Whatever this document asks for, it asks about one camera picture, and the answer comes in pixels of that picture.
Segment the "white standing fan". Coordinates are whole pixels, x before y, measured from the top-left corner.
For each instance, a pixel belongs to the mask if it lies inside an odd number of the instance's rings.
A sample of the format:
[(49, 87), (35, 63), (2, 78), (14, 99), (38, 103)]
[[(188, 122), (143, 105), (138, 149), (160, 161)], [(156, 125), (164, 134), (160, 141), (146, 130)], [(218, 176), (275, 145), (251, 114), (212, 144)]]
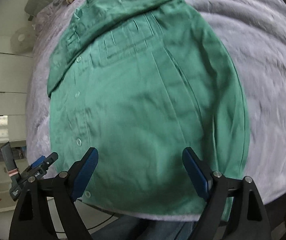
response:
[(27, 53), (33, 50), (36, 41), (32, 26), (19, 28), (10, 38), (10, 49), (14, 54)]

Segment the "green work jacket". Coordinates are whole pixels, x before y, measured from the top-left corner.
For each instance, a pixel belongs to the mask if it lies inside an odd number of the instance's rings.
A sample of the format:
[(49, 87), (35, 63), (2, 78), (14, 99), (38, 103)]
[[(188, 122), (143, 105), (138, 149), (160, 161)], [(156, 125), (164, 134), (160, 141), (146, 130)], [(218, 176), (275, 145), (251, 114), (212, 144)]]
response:
[(242, 178), (249, 117), (225, 46), (185, 0), (85, 0), (50, 56), (57, 171), (94, 147), (81, 198), (153, 220), (197, 220), (205, 202), (182, 162), (191, 147)]

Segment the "white wardrobe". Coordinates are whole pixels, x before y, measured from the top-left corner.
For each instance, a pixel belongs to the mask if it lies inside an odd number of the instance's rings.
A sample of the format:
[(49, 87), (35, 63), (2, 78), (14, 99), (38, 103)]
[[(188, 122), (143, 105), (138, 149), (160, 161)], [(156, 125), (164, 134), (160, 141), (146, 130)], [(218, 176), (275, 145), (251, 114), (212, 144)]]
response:
[(1, 146), (10, 142), (19, 158), (19, 169), (27, 166), (25, 103), (32, 66), (31, 53), (13, 52), (10, 38), (0, 36), (0, 212), (15, 207), (9, 196), (11, 179), (2, 158)]

